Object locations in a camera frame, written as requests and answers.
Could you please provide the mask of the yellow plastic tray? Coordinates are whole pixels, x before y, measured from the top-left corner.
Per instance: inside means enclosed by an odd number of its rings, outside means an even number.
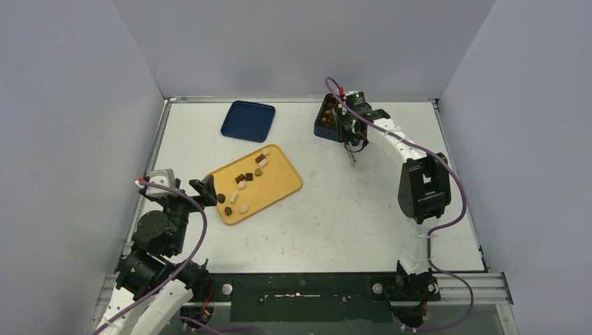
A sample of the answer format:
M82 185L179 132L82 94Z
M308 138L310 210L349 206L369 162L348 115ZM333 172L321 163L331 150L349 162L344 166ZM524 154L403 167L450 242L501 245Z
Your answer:
M255 162L255 158L262 154L263 149L269 149L270 155L266 159ZM237 189L235 178L239 174L253 173L253 181L246 182L246 188ZM226 196L223 204L218 203L216 210L223 223L235 225L244 219L258 213L275 202L298 191L303 184L302 178L289 161L281 148L275 144L266 145L237 160L220 167L210 173L214 176L217 192ZM230 196L238 193L235 204L230 203ZM240 214L239 208L247 204L249 212ZM232 208L232 214L226 216L224 209Z

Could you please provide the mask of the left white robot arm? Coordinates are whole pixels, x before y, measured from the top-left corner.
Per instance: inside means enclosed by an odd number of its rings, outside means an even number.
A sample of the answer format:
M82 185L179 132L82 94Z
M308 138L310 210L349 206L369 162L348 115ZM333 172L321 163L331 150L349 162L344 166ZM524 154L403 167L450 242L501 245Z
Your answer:
M193 257L207 232L204 209L217 205L214 177L192 179L196 195L187 195L172 170L157 170L140 177L139 194L161 206L142 215L132 235L131 252L118 263L114 290L95 334L158 334L177 311L192 300L214 294L206 264ZM200 238L180 263L170 258L183 249L189 216L202 216Z

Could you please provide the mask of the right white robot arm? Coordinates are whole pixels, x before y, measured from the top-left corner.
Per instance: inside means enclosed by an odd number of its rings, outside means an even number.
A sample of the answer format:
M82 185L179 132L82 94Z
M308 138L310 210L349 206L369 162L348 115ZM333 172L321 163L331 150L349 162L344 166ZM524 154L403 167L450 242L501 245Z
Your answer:
M427 232L451 202L447 157L441 152L430 155L413 147L390 115L382 109L372 109L361 91L341 94L333 110L341 142L361 142L363 146L373 143L401 170L397 201L409 218L410 232L397 265L405 273L394 282L397 293L411 299L423 288L418 274L430 270Z

